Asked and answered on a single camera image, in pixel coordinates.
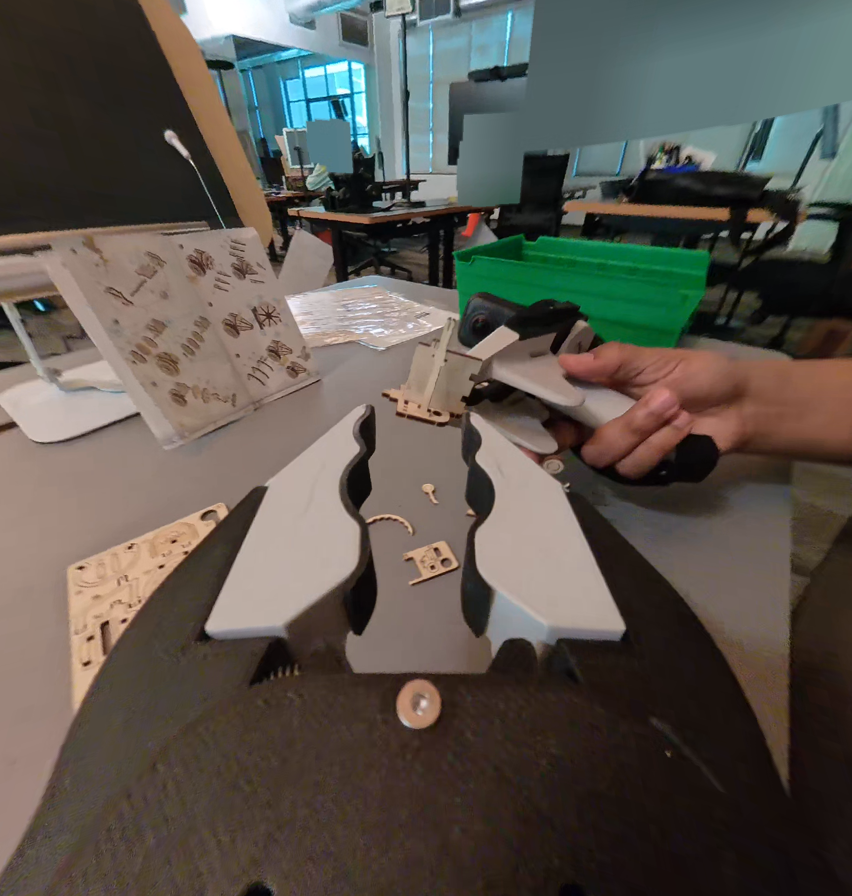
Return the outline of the person's right hand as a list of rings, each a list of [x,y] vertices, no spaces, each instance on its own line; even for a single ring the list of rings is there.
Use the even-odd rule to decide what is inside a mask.
[[[607,342],[558,362],[569,378],[633,398],[626,413],[592,429],[553,414],[545,430],[559,450],[578,449],[585,464],[627,480],[647,477],[673,458],[690,434],[706,434],[727,452],[739,445],[744,382],[723,354],[651,349]]]

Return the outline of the person's brown clothing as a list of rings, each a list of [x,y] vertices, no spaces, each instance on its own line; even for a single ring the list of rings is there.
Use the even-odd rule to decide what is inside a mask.
[[[852,894],[852,517],[792,616],[790,790],[837,892]]]

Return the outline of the white monitor stand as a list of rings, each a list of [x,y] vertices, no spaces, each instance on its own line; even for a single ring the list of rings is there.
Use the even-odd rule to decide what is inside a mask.
[[[0,408],[32,442],[68,442],[122,420],[139,410],[105,360],[65,371],[39,355],[13,302],[2,308],[28,356],[33,375],[0,392]]]

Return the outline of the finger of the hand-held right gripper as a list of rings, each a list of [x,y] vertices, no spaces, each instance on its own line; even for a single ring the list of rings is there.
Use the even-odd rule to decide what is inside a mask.
[[[482,380],[508,386],[557,409],[576,410],[585,404],[585,391],[571,383],[550,351],[554,333],[529,339],[509,326],[499,326],[474,347],[469,357],[480,361]]]
[[[558,444],[544,425],[542,412],[525,406],[478,406],[476,416],[486,420],[517,447],[545,457],[556,454]]]

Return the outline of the white instruction booklet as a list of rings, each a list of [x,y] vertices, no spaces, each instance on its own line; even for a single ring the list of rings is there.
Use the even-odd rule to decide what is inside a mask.
[[[60,237],[46,262],[165,449],[320,379],[254,229]]]

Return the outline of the brown board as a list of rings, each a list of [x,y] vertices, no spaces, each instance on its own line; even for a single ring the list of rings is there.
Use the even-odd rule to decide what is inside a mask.
[[[256,230],[264,247],[269,246],[274,235],[271,213],[239,135],[220,101],[202,51],[169,2],[140,1],[139,6],[196,120],[239,217],[246,227]]]

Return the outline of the small ribbed wooden model part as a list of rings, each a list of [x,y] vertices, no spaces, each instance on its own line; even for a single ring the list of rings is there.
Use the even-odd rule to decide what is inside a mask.
[[[458,320],[448,318],[436,339],[418,343],[406,382],[382,392],[397,416],[443,427],[465,413],[485,361],[452,346],[457,326]]]

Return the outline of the background black screen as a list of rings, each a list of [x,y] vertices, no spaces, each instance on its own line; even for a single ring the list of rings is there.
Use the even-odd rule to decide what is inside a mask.
[[[505,81],[466,81],[449,85],[446,158],[449,166],[455,167],[458,163],[465,117],[517,111],[524,102],[527,83],[526,77],[519,77]]]

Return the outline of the wooden-top table black legs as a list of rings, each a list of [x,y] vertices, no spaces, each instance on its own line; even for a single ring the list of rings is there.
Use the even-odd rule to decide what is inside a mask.
[[[428,238],[428,284],[450,289],[455,285],[454,235],[469,214],[492,214],[497,206],[468,206],[458,203],[354,212],[316,207],[291,209],[290,217],[325,225],[331,234],[333,269],[337,282],[350,278],[348,236],[360,233],[372,238]]]

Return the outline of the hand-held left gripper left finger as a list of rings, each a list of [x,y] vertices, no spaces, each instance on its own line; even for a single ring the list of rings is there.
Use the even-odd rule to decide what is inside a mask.
[[[375,409],[360,405],[264,487],[205,623],[212,639],[345,639],[375,611],[361,508],[372,491]]]

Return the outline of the clear sleeve with paper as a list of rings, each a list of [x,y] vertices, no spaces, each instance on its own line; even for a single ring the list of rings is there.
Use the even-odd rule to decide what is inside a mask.
[[[352,286],[287,297],[298,329],[312,349],[358,343],[387,350],[419,341],[459,316],[403,297],[391,287]]]

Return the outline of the flat wooden piece with holes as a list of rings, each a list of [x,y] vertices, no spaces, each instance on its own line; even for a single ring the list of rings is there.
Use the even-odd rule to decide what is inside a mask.
[[[416,573],[408,582],[411,587],[452,573],[460,567],[451,546],[444,540],[416,547],[402,554],[401,558],[411,564]]]

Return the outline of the wooden sheet with wheel parts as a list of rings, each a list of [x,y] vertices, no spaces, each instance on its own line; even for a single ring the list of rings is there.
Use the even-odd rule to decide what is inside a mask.
[[[66,569],[73,711],[140,608],[228,513],[210,505]]]

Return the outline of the black light stand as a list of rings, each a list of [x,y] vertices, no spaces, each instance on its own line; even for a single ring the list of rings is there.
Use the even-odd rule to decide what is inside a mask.
[[[404,180],[410,182],[408,13],[400,16],[401,137]]]

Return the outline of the black monitor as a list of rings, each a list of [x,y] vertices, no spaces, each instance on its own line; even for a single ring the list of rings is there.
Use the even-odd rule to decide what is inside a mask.
[[[0,237],[239,214],[138,2],[0,1]]]

